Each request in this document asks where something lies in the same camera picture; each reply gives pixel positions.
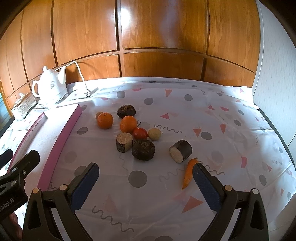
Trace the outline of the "person's left hand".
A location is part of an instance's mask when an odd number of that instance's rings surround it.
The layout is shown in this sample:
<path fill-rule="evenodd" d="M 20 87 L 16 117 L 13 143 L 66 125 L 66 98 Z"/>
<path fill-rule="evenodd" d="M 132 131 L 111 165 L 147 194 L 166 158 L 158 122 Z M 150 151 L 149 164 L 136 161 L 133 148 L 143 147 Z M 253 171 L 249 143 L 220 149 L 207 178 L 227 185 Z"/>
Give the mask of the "person's left hand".
<path fill-rule="evenodd" d="M 1 221 L 1 240 L 22 240 L 23 229 L 15 213 Z"/>

